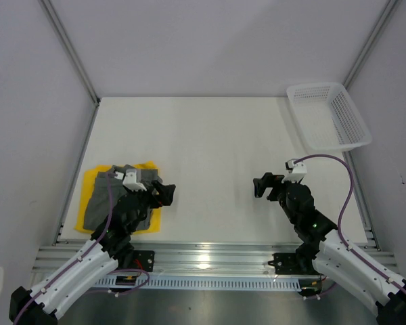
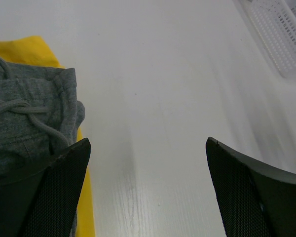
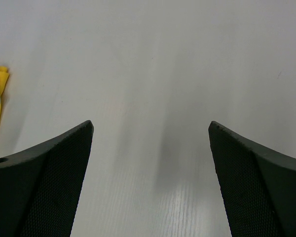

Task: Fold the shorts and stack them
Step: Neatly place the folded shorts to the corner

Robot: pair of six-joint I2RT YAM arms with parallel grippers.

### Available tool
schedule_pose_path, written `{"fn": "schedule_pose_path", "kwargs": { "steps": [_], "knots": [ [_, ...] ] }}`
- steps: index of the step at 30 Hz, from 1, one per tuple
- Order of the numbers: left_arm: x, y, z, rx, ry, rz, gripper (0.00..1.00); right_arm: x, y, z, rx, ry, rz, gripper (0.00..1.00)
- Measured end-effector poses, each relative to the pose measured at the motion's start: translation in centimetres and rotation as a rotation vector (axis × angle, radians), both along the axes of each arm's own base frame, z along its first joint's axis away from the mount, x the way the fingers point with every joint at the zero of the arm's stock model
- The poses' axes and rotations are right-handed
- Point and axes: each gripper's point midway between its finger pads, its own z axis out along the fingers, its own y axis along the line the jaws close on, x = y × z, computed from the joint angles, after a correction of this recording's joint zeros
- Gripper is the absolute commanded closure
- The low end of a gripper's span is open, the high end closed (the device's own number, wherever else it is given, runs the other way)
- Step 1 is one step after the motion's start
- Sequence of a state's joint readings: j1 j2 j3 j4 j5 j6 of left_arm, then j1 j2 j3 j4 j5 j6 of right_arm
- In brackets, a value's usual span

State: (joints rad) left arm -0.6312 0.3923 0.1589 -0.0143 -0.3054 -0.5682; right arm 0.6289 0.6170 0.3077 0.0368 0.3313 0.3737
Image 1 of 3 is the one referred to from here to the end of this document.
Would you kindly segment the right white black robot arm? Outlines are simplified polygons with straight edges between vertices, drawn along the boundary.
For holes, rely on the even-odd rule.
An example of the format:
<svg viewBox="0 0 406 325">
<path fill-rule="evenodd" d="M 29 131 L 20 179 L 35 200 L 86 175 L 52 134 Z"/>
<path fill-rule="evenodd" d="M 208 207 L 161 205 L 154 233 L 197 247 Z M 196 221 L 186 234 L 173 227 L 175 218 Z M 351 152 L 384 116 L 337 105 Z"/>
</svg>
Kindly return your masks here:
<svg viewBox="0 0 406 325">
<path fill-rule="evenodd" d="M 276 253 L 268 264 L 282 274 L 322 275 L 355 296 L 379 324 L 406 324 L 406 279 L 342 239 L 338 226 L 315 208 L 310 189 L 265 173 L 253 180 L 254 196 L 267 189 L 278 202 L 302 244 L 294 253 Z"/>
</svg>

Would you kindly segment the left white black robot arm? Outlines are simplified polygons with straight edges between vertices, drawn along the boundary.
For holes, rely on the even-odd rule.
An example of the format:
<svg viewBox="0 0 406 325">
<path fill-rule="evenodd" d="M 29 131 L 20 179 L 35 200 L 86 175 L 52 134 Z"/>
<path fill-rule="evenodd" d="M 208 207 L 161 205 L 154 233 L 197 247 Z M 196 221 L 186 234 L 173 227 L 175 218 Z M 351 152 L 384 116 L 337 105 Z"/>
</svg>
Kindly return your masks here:
<svg viewBox="0 0 406 325">
<path fill-rule="evenodd" d="M 9 319 L 13 324 L 57 324 L 68 308 L 97 281 L 114 273 L 147 276 L 139 251 L 131 244 L 131 234 L 151 210 L 173 203 L 175 185 L 158 180 L 125 188 L 117 201 L 108 191 L 109 210 L 90 239 L 59 269 L 30 289 L 17 288 L 11 295 Z"/>
</svg>

